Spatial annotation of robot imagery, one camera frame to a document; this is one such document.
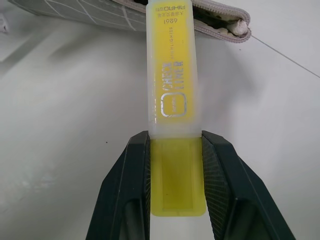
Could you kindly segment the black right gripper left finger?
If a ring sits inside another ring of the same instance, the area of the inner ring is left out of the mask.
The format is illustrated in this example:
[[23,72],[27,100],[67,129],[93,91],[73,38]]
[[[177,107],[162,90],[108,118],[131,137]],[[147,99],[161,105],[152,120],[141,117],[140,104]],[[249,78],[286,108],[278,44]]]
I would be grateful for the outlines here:
[[150,239],[150,149],[147,131],[129,139],[101,184],[86,239]]

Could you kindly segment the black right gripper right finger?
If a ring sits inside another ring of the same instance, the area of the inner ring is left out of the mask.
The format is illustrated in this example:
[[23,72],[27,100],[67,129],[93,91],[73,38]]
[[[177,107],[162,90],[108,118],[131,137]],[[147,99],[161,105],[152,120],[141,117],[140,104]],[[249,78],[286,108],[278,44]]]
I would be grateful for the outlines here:
[[203,131],[204,194],[216,240],[293,240],[262,179],[220,135]]

